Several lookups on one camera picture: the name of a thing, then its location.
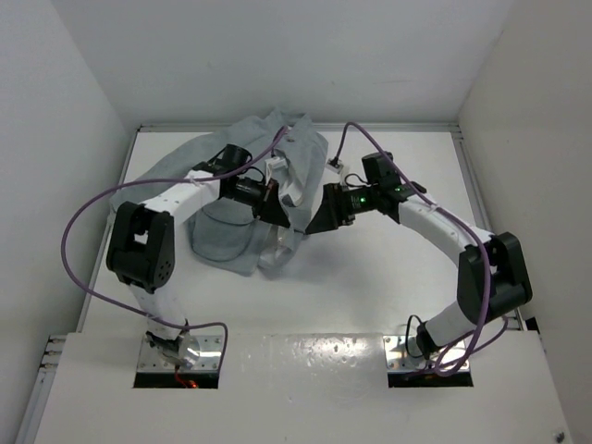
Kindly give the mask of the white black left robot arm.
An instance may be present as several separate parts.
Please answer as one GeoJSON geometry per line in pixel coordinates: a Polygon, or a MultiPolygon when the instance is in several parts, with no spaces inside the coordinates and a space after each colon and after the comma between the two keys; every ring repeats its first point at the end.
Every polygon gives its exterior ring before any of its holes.
{"type": "Polygon", "coordinates": [[[229,144],[191,169],[181,183],[141,203],[122,203],[116,211],[106,266],[129,287],[148,319],[146,338],[172,365],[189,368],[200,357],[178,299],[166,288],[174,272],[178,229],[223,198],[250,206],[254,217],[268,224],[290,224],[280,205],[278,182],[242,176],[252,163],[246,149],[229,144]]]}

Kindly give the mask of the grey zip jacket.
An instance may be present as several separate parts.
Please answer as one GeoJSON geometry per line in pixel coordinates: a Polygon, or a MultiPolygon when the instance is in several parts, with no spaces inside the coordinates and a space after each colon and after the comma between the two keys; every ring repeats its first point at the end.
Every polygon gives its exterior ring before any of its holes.
{"type": "Polygon", "coordinates": [[[276,228],[258,221],[250,206],[230,199],[208,204],[184,225],[191,250],[200,261],[244,276],[257,268],[276,272],[300,246],[327,160],[327,140],[306,114],[276,108],[267,117],[250,116],[225,129],[195,137],[156,162],[139,177],[139,185],[113,194],[110,207],[117,210],[125,202],[138,204],[155,197],[171,186],[161,179],[184,178],[192,167],[209,160],[228,144],[257,156],[272,144],[282,127],[289,131],[276,144],[274,153],[288,165],[273,177],[288,187],[281,192],[280,202],[290,227],[276,228]]]}

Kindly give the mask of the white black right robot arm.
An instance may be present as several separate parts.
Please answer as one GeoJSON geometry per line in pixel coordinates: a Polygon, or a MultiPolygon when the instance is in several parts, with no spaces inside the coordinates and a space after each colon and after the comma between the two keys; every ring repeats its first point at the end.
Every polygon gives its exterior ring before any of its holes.
{"type": "Polygon", "coordinates": [[[406,183],[391,154],[362,159],[366,183],[351,188],[329,183],[307,234],[336,230],[359,214],[377,211],[420,234],[457,267],[456,300],[421,323],[407,344],[415,359],[427,359],[452,342],[530,302],[533,291],[518,238],[494,234],[446,212],[417,182],[406,183]]]}

